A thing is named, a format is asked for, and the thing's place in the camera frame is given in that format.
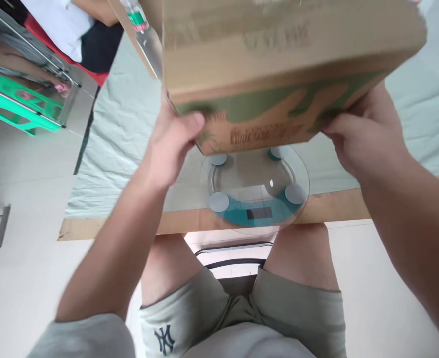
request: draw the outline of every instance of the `gray shorts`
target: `gray shorts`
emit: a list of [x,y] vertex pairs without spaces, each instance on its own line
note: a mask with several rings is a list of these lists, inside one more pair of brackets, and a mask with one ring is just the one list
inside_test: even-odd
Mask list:
[[140,309],[147,357],[163,357],[160,340],[174,340],[180,357],[216,331],[242,322],[297,338],[317,358],[345,357],[340,292],[304,286],[258,269],[249,298],[228,295],[206,268],[160,302]]

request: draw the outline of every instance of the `scale display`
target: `scale display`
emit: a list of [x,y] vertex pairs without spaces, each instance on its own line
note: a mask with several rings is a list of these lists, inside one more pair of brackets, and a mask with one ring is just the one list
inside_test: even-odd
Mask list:
[[254,219],[266,219],[272,217],[272,208],[258,208],[258,209],[246,209],[248,220]]

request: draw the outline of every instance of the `red fabric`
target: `red fabric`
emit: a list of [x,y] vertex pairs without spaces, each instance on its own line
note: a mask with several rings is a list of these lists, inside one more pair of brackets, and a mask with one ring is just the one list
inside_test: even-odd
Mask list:
[[34,17],[29,14],[27,17],[27,20],[25,21],[25,27],[34,35],[37,37],[42,43],[47,46],[49,49],[51,49],[53,52],[55,52],[57,55],[59,55],[65,62],[69,64],[75,64],[78,67],[80,67],[82,70],[84,70],[86,73],[88,73],[95,81],[98,82],[98,84],[103,86],[103,84],[106,81],[106,78],[108,77],[108,72],[104,73],[95,73],[92,71],[87,70],[85,67],[80,65],[79,63],[72,60],[70,57],[68,57],[66,54],[64,54],[60,49],[55,46],[55,44],[52,42],[49,36],[45,33],[43,28],[40,27],[39,23],[34,19]]

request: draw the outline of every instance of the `green graphic on box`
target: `green graphic on box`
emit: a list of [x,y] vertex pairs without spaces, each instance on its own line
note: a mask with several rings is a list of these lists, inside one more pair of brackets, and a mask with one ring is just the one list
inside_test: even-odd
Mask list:
[[321,128],[330,122],[340,111],[344,109],[347,101],[363,86],[367,85],[378,75],[386,71],[375,71],[368,73],[359,73],[351,76],[317,81],[307,84],[297,84],[293,86],[266,89],[253,93],[244,93],[231,97],[223,97],[199,102],[190,102],[176,105],[179,114],[183,115],[192,111],[201,111],[203,113],[226,113],[226,120],[229,123],[244,123],[259,117],[261,114],[269,111],[282,101],[301,88],[306,88],[307,93],[288,114],[289,121],[306,113],[314,98],[319,91],[326,87],[347,83],[345,92],[337,98],[332,104],[328,105],[316,117],[312,127],[307,129],[308,133],[318,133]]

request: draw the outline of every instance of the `black shorts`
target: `black shorts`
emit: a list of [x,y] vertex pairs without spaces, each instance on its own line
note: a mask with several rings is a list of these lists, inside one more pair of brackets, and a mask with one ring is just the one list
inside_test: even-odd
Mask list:
[[109,72],[122,34],[123,27],[120,23],[108,27],[96,21],[92,28],[82,36],[82,62],[80,64],[92,72]]

